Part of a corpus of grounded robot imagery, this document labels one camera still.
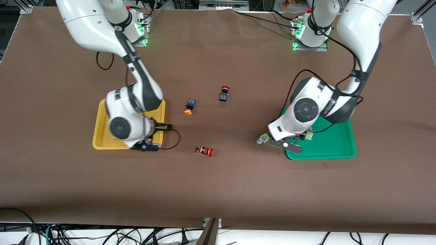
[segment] black cable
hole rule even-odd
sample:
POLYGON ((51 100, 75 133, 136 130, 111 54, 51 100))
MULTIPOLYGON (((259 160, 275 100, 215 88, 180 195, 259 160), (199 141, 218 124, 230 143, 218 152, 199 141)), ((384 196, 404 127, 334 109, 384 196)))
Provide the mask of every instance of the black cable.
POLYGON ((171 147, 168 147, 168 148, 161 148, 161 150, 170 150, 170 149, 173 149, 173 148, 175 148, 175 147, 180 143, 180 141, 182 140, 182 135, 179 133, 179 131, 177 131, 177 130, 175 130, 175 129, 168 129, 167 131, 169 131, 169 130, 176 132, 179 138, 178 138, 177 143, 176 143, 175 145, 173 145, 173 146, 171 146, 171 147))
POLYGON ((334 125, 334 124, 332 123, 332 124, 330 124, 327 128, 325 128, 325 129, 323 129, 323 130, 320 130, 320 131, 315 131, 314 133, 322 133, 322 132, 326 131, 327 129, 331 128, 333 125, 334 125))
MULTIPOLYGON (((203 231, 203 229, 189 229, 189 230, 183 230, 184 232, 187 232, 187 231, 203 231)), ((176 232, 173 232, 173 233, 170 233, 170 234, 168 234, 168 235, 165 235, 165 236, 161 236, 161 237, 159 237, 158 239, 156 239, 156 241, 159 241, 160 239, 163 239, 163 238, 165 238, 165 237, 168 237, 168 236, 171 236, 171 235, 174 235, 174 234, 177 234, 177 233, 181 233, 182 231, 176 231, 176 232)))
POLYGON ((127 85, 127 79, 128 79, 128 77, 129 77, 129 67, 126 65, 126 78, 125 78, 125 80, 124 80, 124 83, 125 83, 126 87, 128 86, 128 85, 127 85))
POLYGON ((147 19, 148 17, 150 17, 151 14, 153 13, 153 10, 154 10, 154 9, 152 9, 152 10, 150 11, 150 13, 149 13, 147 16, 145 16, 144 18, 139 19, 139 21, 143 21, 143 20, 147 19))
POLYGON ((381 241, 381 245, 385 245, 385 240, 386 240, 386 237, 388 237, 388 235, 389 235, 389 233, 386 233, 386 234, 383 236, 383 240, 381 241))
POLYGON ((350 52, 353 55, 353 58, 355 58, 357 60, 357 63, 359 64, 359 68, 362 69, 362 64, 360 63, 360 60, 357 58, 356 54, 347 46, 345 46, 344 44, 342 44, 341 42, 337 41, 336 39, 330 37, 329 35, 325 34, 323 30, 320 29, 320 26, 317 24, 317 22, 315 21, 315 15, 314 15, 314 9, 315 9, 315 0, 312 0, 312 20, 314 23, 314 26, 318 29, 318 31, 324 35, 325 37, 327 37, 328 39, 332 40, 333 42, 337 43, 338 45, 340 45, 341 47, 345 48, 348 52, 350 52))
POLYGON ((356 239, 353 237, 353 233, 352 233, 352 232, 350 232, 350 237, 351 237, 351 239, 353 239, 353 241, 355 241, 355 242, 358 243, 359 245, 363 245, 363 244, 362 244, 362 238, 360 237, 360 233, 359 233, 359 232, 356 232, 356 234, 357 234, 357 237, 359 237, 359 241, 356 240, 356 239))
POLYGON ((350 78, 350 75, 348 75, 346 78, 340 80, 340 81, 335 85, 335 88, 338 88, 339 85, 340 85, 341 83, 343 83, 344 81, 346 81, 346 80, 349 79, 349 78, 350 78))
POLYGON ((110 65, 108 66, 108 68, 104 68, 104 67, 102 67, 100 65, 100 63, 99 63, 99 55, 100 55, 100 52, 97 52, 97 54, 95 55, 95 62, 100 67, 100 69, 105 70, 105 71, 109 70, 112 67, 112 65, 113 65, 113 59, 114 59, 113 53, 112 53, 112 61, 110 62, 110 65))
POLYGON ((324 239, 321 241, 321 243, 319 245, 324 245, 325 241, 327 240, 328 235, 330 235, 330 231, 325 234, 324 239))
POLYGON ((87 240, 97 240, 97 239, 102 239, 108 236, 101 236, 101 237, 67 237, 64 234, 64 238, 68 239, 68 240, 77 240, 77 239, 87 239, 87 240))
POLYGON ((181 245, 186 245, 189 243, 189 240, 186 238, 186 232, 185 230, 182 228, 182 243, 181 245))
POLYGON ((293 18, 288 18, 288 17, 282 15, 280 12, 278 12, 278 11, 276 11, 276 10, 274 10, 274 9, 270 10, 270 12, 278 14, 280 17, 282 17, 282 18, 285 19, 285 20, 290 20, 290 21, 292 21, 292 19, 293 19, 293 18))
POLYGON ((107 243, 107 241, 113 236, 115 235, 120 229, 116 229, 114 232, 112 232, 110 235, 108 235, 108 237, 104 240, 104 242, 102 243, 102 245, 105 245, 107 243))
POLYGON ((301 71, 300 71, 300 72, 299 72, 299 73, 294 77, 294 80, 292 81, 291 86, 289 87, 288 94, 286 95, 285 102, 283 103, 283 107, 282 107, 282 109, 281 109, 280 112, 279 112, 279 117, 281 117, 281 115, 282 115, 282 111, 286 108, 286 103, 288 102, 289 95, 291 94, 292 87, 294 86, 295 81, 297 80, 298 76, 299 76, 301 73, 305 72, 305 71, 309 71, 309 70, 308 70, 308 69, 301 70, 301 71))
POLYGON ((294 27, 294 26, 289 26, 289 25, 277 23, 277 22, 274 22, 274 21, 271 21, 271 20, 262 19, 262 18, 259 18, 259 17, 256 17, 256 16, 252 16, 252 15, 249 15, 249 14, 245 14, 245 13, 241 13, 241 12, 237 12, 237 11, 235 11, 235 13, 238 13, 238 14, 241 14, 241 15, 245 15, 245 16, 248 16, 248 17, 251 17, 251 18, 255 18, 255 19, 258 19, 258 20, 263 20, 263 21, 266 21, 266 22, 269 22, 269 23, 277 24, 279 26, 289 27, 291 29, 296 29, 296 30, 298 29, 298 27, 294 27))
POLYGON ((0 210, 11 210, 11 211, 17 211, 17 212, 24 214, 32 222, 33 227, 35 227, 35 232, 38 234, 39 245, 41 245, 41 238, 39 235, 41 234, 42 231, 37 227, 36 222, 32 219, 32 217, 30 217, 30 215, 28 215, 26 212, 24 212, 23 210, 21 210, 19 208, 0 208, 0 210))
POLYGON ((121 240, 120 240, 120 238, 118 238, 118 243, 121 243, 123 241, 123 239, 130 239, 129 235, 130 235, 130 233, 132 233, 134 231, 135 231, 135 229, 129 231, 127 234, 122 234, 121 233, 121 235, 123 235, 123 237, 121 237, 121 240))
POLYGON ((16 229, 21 229, 21 228, 24 228, 26 226, 18 226, 18 227, 10 228, 10 229, 6 229, 7 225, 0 226, 0 227, 3 227, 3 230, 1 230, 0 232, 5 232, 5 231, 12 231, 12 230, 16 230, 16 229))
POLYGON ((145 245, 153 236, 156 236, 159 232, 161 232, 164 228, 156 227, 153 231, 145 238, 145 240, 141 243, 141 245, 145 245))
POLYGON ((29 234, 25 235, 25 237, 23 237, 23 239, 18 243, 18 245, 25 245, 28 237, 29 237, 29 234))

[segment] green component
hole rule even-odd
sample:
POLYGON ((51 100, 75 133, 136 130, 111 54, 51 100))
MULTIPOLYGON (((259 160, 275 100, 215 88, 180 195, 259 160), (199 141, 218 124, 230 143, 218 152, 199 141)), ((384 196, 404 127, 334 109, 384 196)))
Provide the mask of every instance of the green component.
MULTIPOLYGON (((330 122, 326 119, 318 117, 312 125, 312 130, 323 130, 329 125, 330 122)), ((300 154, 287 151, 288 158, 292 160, 332 160, 356 157, 356 142, 350 120, 335 124, 328 130, 315 134, 311 141, 299 140, 297 145, 301 146, 303 151, 300 154)))
POLYGON ((269 140, 269 135, 268 135, 267 133, 264 133, 264 134, 262 134, 262 138, 263 138, 265 141, 268 141, 268 140, 269 140))
POLYGON ((298 28, 298 30, 300 30, 300 31, 297 31, 296 37, 301 38, 301 35, 303 35, 303 32, 304 32, 304 25, 302 24, 301 27, 298 28))
POLYGON ((264 133, 256 140, 256 145, 265 144, 268 141, 269 141, 269 135, 267 133, 264 133))
POLYGON ((305 135, 305 137, 304 137, 304 140, 312 140, 312 137, 313 137, 313 133, 312 132, 307 132, 306 133, 306 135, 305 135))

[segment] table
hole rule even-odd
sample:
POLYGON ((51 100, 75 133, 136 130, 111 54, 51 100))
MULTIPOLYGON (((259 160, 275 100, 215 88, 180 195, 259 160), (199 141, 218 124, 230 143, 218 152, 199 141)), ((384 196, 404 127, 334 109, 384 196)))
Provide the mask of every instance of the table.
MULTIPOLYGON (((35 7, 0 66, 0 206, 37 222, 200 227, 203 217, 220 217, 235 229, 436 234, 435 66, 408 16, 389 17, 381 41, 352 118, 357 157, 290 161, 255 139, 299 70, 334 84, 351 70, 351 55, 333 43, 328 52, 292 51, 289 29, 232 10, 164 11, 149 46, 137 50, 182 141, 165 152, 98 151, 98 103, 123 86, 122 59, 100 70, 56 8, 35 7), (230 86, 226 103, 222 85, 230 86), (183 113, 188 98, 197 99, 193 116, 183 113), (196 154, 198 145, 214 157, 196 154)), ((110 55, 100 58, 104 66, 110 55)), ((175 141, 169 133, 164 145, 175 141)))

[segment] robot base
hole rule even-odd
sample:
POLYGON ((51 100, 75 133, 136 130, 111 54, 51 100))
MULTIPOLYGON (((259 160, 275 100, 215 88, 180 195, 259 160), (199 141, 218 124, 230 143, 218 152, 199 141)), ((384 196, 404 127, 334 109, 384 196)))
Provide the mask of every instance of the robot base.
POLYGON ((326 52, 327 49, 327 40, 321 44, 321 46, 312 48, 304 45, 298 38, 298 35, 301 35, 301 33, 304 31, 304 24, 303 24, 303 16, 299 16, 298 18, 294 18, 291 20, 291 26, 295 26, 298 28, 301 28, 301 30, 295 30, 292 29, 292 49, 293 50, 301 50, 301 51, 324 51, 326 52))
POLYGON ((150 16, 147 19, 142 21, 141 24, 144 25, 143 27, 137 27, 139 32, 144 33, 144 35, 132 43, 134 47, 147 47, 148 36, 150 34, 151 20, 152 20, 152 16, 150 16))

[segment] white surface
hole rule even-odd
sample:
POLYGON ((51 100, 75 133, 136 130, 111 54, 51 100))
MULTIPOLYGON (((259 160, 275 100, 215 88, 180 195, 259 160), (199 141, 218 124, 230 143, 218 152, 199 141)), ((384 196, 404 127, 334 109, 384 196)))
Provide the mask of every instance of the white surface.
MULTIPOLYGON (((66 231, 65 234, 69 237, 101 237, 109 235, 114 230, 76 230, 66 231)), ((124 233, 131 231, 130 229, 122 230, 124 233)), ((152 229, 139 229, 142 238, 144 239, 152 229)), ((165 229, 161 231, 157 238, 170 234, 180 229, 165 229)), ((25 231, 18 232, 0 232, 0 245, 17 244, 27 234, 25 231)), ((217 245, 228 245, 233 242, 235 245, 318 245, 325 236, 325 232, 317 231, 257 231, 257 230, 220 230, 218 232, 217 245)), ((139 239, 136 232, 132 234, 133 238, 139 239)), ((186 237, 189 241, 195 241, 201 235, 201 231, 188 231, 186 237)), ((362 243, 365 245, 380 245, 384 234, 378 233, 360 233, 362 243)), ((101 245, 105 239, 100 238, 96 240, 70 240, 72 245, 101 245)), ((116 236, 113 236, 106 243, 107 245, 116 244, 116 236)), ((159 240, 160 244, 171 244, 182 240, 181 233, 169 236, 159 240)), ((32 234, 27 239, 26 245, 37 245, 38 240, 36 235, 32 234)), ((123 245, 134 245, 135 242, 126 240, 123 245)), ((385 240, 385 245, 435 245, 436 235, 406 235, 406 234, 389 234, 385 240)), ((324 245, 357 245, 348 233, 346 232, 332 232, 328 236, 324 245)))
MULTIPOLYGON (((120 230, 120 232, 127 234, 132 229, 123 229, 120 230)), ((104 229, 104 230, 74 230, 74 231, 66 231, 65 235, 67 237, 102 237, 102 236, 108 236, 112 232, 114 232, 114 229, 104 229)), ((152 231, 153 229, 139 229, 142 239, 145 239, 152 231)), ((159 232, 156 238, 159 238, 161 236, 181 231, 179 228, 168 228, 164 229, 163 231, 159 232)), ((189 241, 196 240, 200 237, 202 231, 187 231, 186 232, 186 238, 189 241)), ((0 245, 11 245, 11 244, 18 244, 23 237, 27 234, 26 231, 11 231, 11 232, 0 232, 0 245)), ((139 241, 140 237, 136 231, 129 234, 130 237, 137 239, 139 241)), ((101 245, 104 242, 105 238, 99 238, 96 240, 89 240, 89 239, 76 239, 70 240, 70 243, 72 245, 101 245)), ((107 242, 106 245, 114 245, 116 244, 116 241, 118 240, 117 236, 112 236, 107 242)), ((172 236, 168 236, 166 238, 163 238, 159 240, 158 242, 160 244, 170 244, 173 242, 181 241, 182 240, 182 233, 174 234, 172 236)), ((41 237, 41 244, 45 245, 45 238, 41 237)), ((135 242, 132 240, 124 240, 122 245, 135 245, 135 242)), ((26 245, 39 245, 38 238, 35 233, 32 233, 27 238, 26 245)))

